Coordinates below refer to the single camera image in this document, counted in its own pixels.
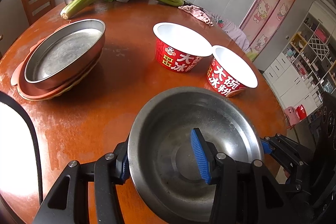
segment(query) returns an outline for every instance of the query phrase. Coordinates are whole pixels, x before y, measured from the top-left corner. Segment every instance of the stainless steel basin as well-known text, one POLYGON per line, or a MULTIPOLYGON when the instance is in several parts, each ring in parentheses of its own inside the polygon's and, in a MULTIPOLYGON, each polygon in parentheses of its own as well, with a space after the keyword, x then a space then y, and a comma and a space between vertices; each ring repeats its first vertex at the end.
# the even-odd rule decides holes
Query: stainless steel basin
POLYGON ((138 193, 168 223, 200 223, 210 217, 215 185, 207 185, 199 174, 190 144, 194 127, 235 160, 264 160, 254 127, 227 98, 195 87, 158 94, 133 123, 128 158, 138 193))

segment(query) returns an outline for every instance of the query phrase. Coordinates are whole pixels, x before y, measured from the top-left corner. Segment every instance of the cabinet door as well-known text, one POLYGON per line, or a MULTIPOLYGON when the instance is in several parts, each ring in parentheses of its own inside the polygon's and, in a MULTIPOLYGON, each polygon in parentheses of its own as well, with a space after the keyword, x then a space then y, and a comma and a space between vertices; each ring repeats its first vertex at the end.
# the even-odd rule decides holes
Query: cabinet door
POLYGON ((271 63, 271 68, 274 70, 274 72, 277 74, 277 76, 281 76, 284 73, 283 67, 280 65, 278 60, 274 60, 273 63, 271 63))
POLYGON ((287 108, 289 106, 295 106, 298 102, 304 99, 309 93, 306 84, 301 78, 295 81, 294 86, 292 86, 286 93, 281 96, 281 100, 284 106, 287 108))
POLYGON ((305 108, 305 111, 307 113, 307 116, 314 112, 314 110, 317 108, 317 105, 314 101, 314 98, 312 95, 308 94, 303 98, 299 103, 295 105, 295 108, 297 108, 299 105, 303 105, 305 108))
POLYGON ((288 67, 291 65, 288 58, 281 52, 279 56, 277 57, 278 62, 283 67, 284 70, 288 69, 288 67))
POLYGON ((267 80, 270 81, 271 84, 273 84, 278 79, 277 74, 271 67, 268 67, 267 70, 265 70, 264 76, 267 80))
POLYGON ((288 69, 274 82, 273 86, 278 92, 279 96, 285 94, 292 86, 295 85, 295 81, 301 79, 296 69, 290 65, 288 69))
POLYGON ((322 7, 320 7, 318 4, 313 3, 309 9, 309 13, 315 17, 320 24, 325 27, 328 32, 333 33, 335 29, 335 22, 332 20, 332 18, 323 10, 322 7))

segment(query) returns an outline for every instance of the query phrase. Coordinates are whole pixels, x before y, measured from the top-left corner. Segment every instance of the chair backrest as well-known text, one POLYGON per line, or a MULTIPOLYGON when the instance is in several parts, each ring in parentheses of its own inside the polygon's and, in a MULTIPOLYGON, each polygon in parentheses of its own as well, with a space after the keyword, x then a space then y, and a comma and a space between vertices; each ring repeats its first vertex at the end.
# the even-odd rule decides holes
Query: chair backrest
POLYGON ((55 7, 55 0, 21 0, 29 25, 55 7))

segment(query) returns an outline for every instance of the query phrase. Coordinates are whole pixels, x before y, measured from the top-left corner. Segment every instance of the pink towel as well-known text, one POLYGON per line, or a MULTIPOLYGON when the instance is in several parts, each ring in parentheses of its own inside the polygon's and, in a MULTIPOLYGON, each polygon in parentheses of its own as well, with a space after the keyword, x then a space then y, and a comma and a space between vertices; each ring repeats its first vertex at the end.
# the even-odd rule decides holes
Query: pink towel
POLYGON ((209 26, 213 26, 213 23, 211 22, 210 18, 206 15, 205 12, 203 12, 199 7, 196 5, 185 5, 180 6, 179 9, 191 14, 193 17, 205 22, 209 26))

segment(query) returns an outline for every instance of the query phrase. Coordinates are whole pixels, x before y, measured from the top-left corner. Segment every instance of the red paper bowl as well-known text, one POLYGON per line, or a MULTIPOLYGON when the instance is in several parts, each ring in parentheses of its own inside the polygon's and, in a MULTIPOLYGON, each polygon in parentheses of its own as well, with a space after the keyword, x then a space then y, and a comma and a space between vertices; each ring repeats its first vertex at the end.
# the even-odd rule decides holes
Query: red paper bowl
POLYGON ((222 46, 213 46, 212 62, 207 77, 219 94, 232 97, 246 88, 256 88, 257 77, 250 66, 237 54, 222 46))
POLYGON ((199 33, 175 23, 154 25, 156 60, 175 72, 190 71, 202 57, 212 54, 211 44, 199 33))

